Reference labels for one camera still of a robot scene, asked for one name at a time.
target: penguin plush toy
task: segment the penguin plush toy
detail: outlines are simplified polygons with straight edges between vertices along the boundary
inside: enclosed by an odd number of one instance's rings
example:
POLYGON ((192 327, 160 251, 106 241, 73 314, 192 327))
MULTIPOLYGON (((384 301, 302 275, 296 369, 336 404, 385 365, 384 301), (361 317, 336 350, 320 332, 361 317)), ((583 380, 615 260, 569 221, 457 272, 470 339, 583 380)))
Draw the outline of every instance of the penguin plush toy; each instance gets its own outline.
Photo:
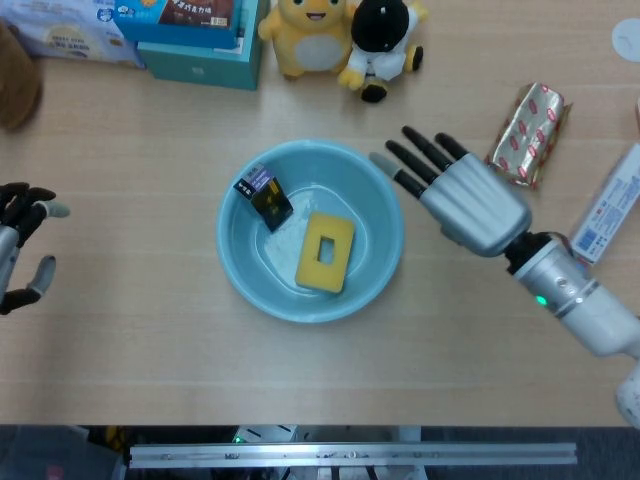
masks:
POLYGON ((385 98, 389 80, 420 68, 424 50, 410 45, 409 35, 427 16, 418 1, 407 7, 402 0, 363 0, 353 16, 353 50, 340 85, 360 90, 365 102, 385 98))

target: gold foil package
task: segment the gold foil package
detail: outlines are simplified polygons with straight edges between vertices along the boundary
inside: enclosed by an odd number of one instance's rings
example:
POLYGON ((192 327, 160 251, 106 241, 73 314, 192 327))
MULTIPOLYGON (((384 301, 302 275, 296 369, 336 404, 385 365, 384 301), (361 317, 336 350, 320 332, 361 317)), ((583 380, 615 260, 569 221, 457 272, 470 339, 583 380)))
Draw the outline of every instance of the gold foil package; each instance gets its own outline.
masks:
POLYGON ((521 88, 485 161, 509 182, 536 189, 570 110, 564 97, 547 85, 521 88))

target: teal box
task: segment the teal box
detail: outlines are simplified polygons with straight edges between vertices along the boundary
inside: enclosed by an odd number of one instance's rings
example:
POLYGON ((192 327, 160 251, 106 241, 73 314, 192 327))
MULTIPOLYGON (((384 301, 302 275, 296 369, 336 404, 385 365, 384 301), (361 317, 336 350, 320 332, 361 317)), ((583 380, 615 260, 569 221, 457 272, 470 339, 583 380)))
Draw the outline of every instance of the teal box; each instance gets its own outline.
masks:
POLYGON ((258 24, 269 5, 268 0, 242 2, 237 45, 233 50, 140 42, 138 51, 155 78, 255 90, 262 57, 258 24))
POLYGON ((240 0, 116 0, 114 20, 124 38, 131 42, 234 48, 240 3, 240 0))

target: yellow sponge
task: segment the yellow sponge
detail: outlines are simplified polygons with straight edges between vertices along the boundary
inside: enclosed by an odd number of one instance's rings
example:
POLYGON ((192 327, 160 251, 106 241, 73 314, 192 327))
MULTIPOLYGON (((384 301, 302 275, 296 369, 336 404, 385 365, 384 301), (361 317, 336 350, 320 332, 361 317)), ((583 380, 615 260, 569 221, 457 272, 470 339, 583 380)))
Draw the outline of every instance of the yellow sponge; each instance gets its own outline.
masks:
POLYGON ((312 213, 304 236, 296 283, 303 287, 342 291, 355 226, 345 218, 324 213, 312 213), (333 242, 333 260, 320 260, 322 242, 333 242))

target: toothpaste box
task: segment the toothpaste box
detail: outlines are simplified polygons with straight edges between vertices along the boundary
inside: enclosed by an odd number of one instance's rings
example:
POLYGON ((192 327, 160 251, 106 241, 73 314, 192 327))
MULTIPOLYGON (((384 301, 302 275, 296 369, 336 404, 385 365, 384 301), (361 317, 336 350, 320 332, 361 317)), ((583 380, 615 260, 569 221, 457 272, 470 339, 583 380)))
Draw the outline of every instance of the toothpaste box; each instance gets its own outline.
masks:
POLYGON ((640 144, 618 161, 571 239, 576 256, 595 265, 640 195, 640 144))

